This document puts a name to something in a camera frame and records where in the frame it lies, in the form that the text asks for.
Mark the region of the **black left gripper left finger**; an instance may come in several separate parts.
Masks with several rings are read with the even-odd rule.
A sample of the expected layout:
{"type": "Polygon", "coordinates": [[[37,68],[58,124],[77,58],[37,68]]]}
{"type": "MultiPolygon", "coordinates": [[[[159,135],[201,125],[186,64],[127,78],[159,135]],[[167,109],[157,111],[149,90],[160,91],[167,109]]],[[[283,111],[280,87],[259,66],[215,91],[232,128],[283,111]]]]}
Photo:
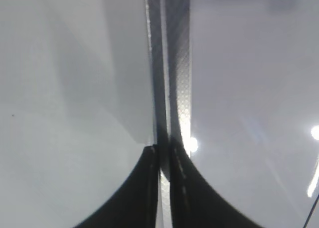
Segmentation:
{"type": "Polygon", "coordinates": [[[158,146],[146,146],[122,186],[76,227],[154,228],[157,218],[159,169],[158,146]]]}

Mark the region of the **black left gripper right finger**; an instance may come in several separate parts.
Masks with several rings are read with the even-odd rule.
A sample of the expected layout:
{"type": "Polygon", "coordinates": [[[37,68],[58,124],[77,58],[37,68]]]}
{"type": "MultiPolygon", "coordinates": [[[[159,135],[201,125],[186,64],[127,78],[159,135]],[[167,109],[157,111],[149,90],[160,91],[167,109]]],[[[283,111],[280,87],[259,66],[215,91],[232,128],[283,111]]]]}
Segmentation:
{"type": "Polygon", "coordinates": [[[169,145],[170,206],[174,228],[258,228],[226,202],[196,169],[182,143],[169,145]]]}

